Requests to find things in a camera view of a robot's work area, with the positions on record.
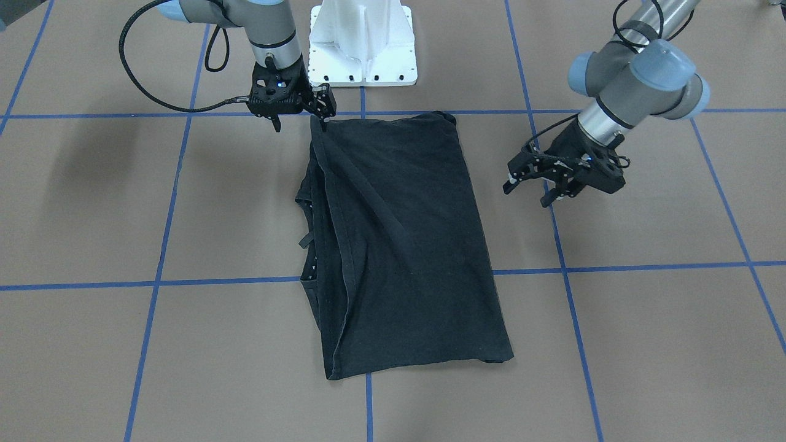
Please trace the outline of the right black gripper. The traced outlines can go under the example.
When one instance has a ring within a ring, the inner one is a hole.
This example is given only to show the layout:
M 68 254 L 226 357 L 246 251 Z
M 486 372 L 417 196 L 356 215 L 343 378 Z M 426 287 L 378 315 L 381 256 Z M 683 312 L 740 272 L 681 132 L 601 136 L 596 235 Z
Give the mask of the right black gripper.
M 328 123 L 336 117 L 337 103 L 329 83 L 311 87 L 307 80 L 305 62 L 299 58 L 286 68 L 277 68 L 270 59 L 274 80 L 270 86 L 277 90 L 273 93 L 273 116 L 270 120 L 275 132 L 281 132 L 279 115 L 297 114 L 303 111 L 314 113 L 320 123 Z

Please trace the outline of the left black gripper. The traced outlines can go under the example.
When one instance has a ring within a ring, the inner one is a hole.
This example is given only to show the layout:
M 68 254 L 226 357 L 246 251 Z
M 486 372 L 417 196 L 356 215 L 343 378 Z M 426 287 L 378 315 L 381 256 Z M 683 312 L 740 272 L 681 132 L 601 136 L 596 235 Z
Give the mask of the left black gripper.
M 545 154 L 561 157 L 562 162 L 567 163 L 570 167 L 579 166 L 583 154 L 592 154 L 600 149 L 616 149 L 623 141 L 624 136 L 620 135 L 609 145 L 599 144 L 589 137 L 578 120 L 575 120 L 553 140 Z M 508 179 L 502 186 L 503 193 L 511 194 L 525 180 L 542 178 L 548 171 L 548 167 L 544 166 L 546 159 L 545 155 L 539 153 L 519 153 L 514 156 L 507 163 Z M 584 184 L 577 181 L 556 184 L 553 188 L 549 188 L 540 199 L 541 207 L 547 209 L 555 201 L 575 198 L 582 190 L 584 190 Z

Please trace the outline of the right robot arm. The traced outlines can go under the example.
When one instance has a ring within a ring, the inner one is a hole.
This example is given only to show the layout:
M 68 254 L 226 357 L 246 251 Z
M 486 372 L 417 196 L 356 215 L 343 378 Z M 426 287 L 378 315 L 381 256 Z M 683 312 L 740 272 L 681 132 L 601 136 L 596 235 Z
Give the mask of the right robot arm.
M 281 129 L 280 115 L 303 111 L 327 129 L 327 120 L 336 115 L 336 101 L 329 84 L 313 87 L 309 82 L 289 2 L 166 1 L 157 9 L 171 20 L 244 29 L 255 65 L 252 89 L 239 103 L 272 121 L 275 131 Z

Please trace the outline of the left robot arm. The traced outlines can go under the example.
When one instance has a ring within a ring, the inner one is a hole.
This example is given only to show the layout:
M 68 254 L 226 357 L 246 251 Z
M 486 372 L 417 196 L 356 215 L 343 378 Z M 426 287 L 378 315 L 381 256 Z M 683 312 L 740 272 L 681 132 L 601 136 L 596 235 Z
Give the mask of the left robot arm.
M 709 103 L 711 89 L 674 43 L 693 18 L 696 1 L 648 1 L 624 23 L 612 16 L 613 37 L 598 52 L 579 54 L 568 70 L 574 92 L 591 98 L 561 120 L 550 147 L 534 135 L 508 162 L 505 194 L 532 179 L 553 185 L 540 200 L 548 207 L 590 187 L 613 194 L 624 187 L 629 159 L 617 153 L 626 135 L 647 117 L 684 120 Z

